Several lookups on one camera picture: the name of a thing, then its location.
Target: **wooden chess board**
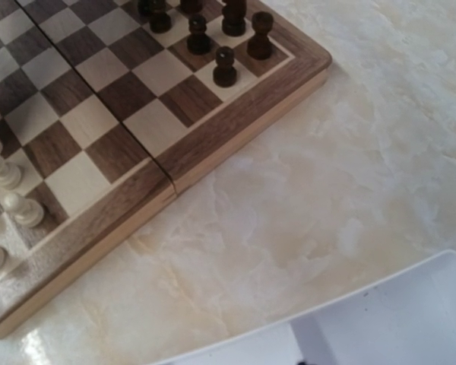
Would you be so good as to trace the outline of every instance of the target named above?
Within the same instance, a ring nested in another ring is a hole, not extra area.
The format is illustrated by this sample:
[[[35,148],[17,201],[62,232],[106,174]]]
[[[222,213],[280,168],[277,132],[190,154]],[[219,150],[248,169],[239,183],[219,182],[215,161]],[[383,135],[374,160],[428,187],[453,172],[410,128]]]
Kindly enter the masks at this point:
[[[173,28],[154,34],[130,0],[0,0],[2,155],[47,212],[25,229],[0,203],[0,337],[327,78],[331,56],[258,0],[247,18],[275,17],[266,61],[246,53],[249,22],[223,34],[218,0],[201,12],[213,52],[192,55],[168,3]],[[218,46],[235,50],[230,88],[212,81]]]

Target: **marble surface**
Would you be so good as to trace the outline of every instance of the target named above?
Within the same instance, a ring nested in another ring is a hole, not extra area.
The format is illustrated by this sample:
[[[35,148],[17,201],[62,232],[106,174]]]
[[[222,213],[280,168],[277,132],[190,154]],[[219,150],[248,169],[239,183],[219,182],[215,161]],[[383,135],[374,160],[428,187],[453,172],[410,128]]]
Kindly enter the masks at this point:
[[[328,83],[0,341],[0,364],[149,363],[456,249],[456,0],[267,0]]]

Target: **beige tabletop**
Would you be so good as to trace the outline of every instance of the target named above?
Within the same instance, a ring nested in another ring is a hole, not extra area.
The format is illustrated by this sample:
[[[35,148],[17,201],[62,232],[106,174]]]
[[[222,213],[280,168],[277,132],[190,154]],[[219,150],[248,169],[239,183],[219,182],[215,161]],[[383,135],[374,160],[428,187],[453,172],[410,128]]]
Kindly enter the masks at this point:
[[[0,341],[0,364],[137,365],[456,249],[456,0],[267,0],[328,83]]]

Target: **black chess piece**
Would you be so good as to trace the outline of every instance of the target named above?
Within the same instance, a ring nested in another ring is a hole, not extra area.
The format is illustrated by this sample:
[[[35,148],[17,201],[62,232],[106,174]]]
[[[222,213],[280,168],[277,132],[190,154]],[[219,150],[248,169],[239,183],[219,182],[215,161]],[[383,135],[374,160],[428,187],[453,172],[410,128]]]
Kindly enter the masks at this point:
[[[195,14],[203,10],[203,0],[181,0],[181,10],[186,14]]]
[[[235,53],[229,47],[220,47],[216,51],[216,64],[213,80],[219,87],[230,87],[236,83],[237,72],[233,67]]]
[[[149,9],[152,13],[150,18],[150,30],[153,33],[165,33],[173,27],[170,16],[166,13],[166,0],[149,0]]]
[[[206,34],[206,18],[194,14],[189,18],[188,50],[193,55],[205,55],[211,51],[211,38]]]
[[[246,52],[253,59],[269,59],[272,56],[272,43],[268,34],[274,26],[274,17],[266,11],[253,14],[252,27],[255,35],[250,38]]]
[[[223,0],[222,29],[227,36],[240,37],[246,32],[246,0]]]
[[[137,0],[137,10],[143,17],[149,17],[152,15],[149,7],[149,0]]]

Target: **folding chess board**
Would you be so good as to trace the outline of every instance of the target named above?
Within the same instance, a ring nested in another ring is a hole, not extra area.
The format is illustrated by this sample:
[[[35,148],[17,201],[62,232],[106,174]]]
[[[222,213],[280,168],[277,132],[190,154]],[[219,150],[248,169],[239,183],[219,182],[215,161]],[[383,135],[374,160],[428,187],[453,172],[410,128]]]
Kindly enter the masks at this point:
[[[246,53],[248,20],[223,34],[217,0],[201,12],[213,51],[192,55],[168,3],[173,28],[154,34],[130,0],[0,0],[2,155],[46,209],[20,227],[0,188],[0,337],[327,78],[331,56],[258,0],[247,19],[275,17],[266,61]],[[218,46],[235,50],[230,88],[212,80]]]

